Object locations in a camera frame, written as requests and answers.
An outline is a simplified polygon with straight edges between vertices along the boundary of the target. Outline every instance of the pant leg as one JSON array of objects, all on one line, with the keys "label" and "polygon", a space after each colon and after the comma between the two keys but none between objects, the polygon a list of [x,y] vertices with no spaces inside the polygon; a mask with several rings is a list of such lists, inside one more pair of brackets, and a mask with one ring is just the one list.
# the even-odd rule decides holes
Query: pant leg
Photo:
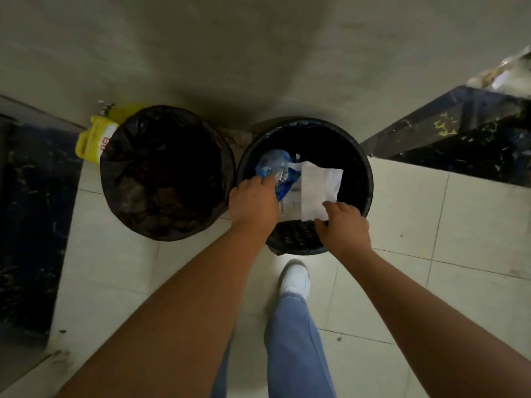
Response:
[{"label": "pant leg", "polygon": [[270,398],[335,398],[319,331],[298,294],[280,297],[265,330]]},{"label": "pant leg", "polygon": [[232,337],[230,337],[229,342],[227,343],[227,348],[223,354],[222,362],[219,365],[218,373],[214,384],[212,385],[212,392],[210,393],[210,398],[226,398],[227,397],[227,371],[229,368],[229,355],[230,355],[230,345],[232,343]]}]

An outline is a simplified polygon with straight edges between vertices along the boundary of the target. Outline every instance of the shoe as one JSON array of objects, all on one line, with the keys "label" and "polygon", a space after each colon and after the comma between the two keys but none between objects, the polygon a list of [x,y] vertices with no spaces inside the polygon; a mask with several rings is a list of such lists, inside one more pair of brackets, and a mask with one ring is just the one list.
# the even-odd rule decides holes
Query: shoe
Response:
[{"label": "shoe", "polygon": [[304,300],[309,297],[309,272],[306,265],[300,260],[290,260],[283,270],[280,282],[280,295],[293,293],[302,296]]}]

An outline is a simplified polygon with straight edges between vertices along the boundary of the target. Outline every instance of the person's right arm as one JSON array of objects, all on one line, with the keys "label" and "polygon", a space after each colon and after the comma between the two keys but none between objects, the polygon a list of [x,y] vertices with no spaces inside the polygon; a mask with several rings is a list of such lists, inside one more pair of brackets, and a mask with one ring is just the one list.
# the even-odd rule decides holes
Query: person's right arm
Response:
[{"label": "person's right arm", "polygon": [[530,361],[376,254],[358,209],[323,205],[322,243],[368,295],[430,397],[531,396]]}]

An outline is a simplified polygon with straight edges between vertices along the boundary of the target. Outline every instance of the hand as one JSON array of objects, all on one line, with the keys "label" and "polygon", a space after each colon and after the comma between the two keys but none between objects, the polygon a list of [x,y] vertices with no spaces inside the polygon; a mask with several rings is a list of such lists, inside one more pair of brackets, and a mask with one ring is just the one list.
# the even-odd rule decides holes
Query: hand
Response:
[{"label": "hand", "polygon": [[315,230],[330,253],[343,262],[349,255],[366,255],[373,252],[368,235],[368,221],[358,208],[342,202],[325,201],[328,226],[315,220]]},{"label": "hand", "polygon": [[275,177],[268,176],[263,182],[260,176],[242,181],[230,191],[229,210],[232,227],[249,226],[269,235],[279,216]]}]

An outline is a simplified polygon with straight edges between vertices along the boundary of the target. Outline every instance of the trash can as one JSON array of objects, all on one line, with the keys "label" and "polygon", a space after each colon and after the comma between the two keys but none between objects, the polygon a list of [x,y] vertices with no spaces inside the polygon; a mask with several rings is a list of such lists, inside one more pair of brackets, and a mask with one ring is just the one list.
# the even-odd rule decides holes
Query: trash can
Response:
[{"label": "trash can", "polygon": [[[256,175],[256,165],[269,150],[280,149],[319,167],[343,169],[337,200],[358,208],[367,216],[371,207],[373,179],[367,156],[356,140],[324,120],[299,118],[283,121],[260,134],[249,145],[238,166],[236,183]],[[312,221],[280,222],[266,241],[276,254],[313,255],[327,250]]]},{"label": "trash can", "polygon": [[126,119],[100,158],[112,213],[136,233],[163,241],[196,234],[227,210],[235,166],[214,126],[171,106]]}]

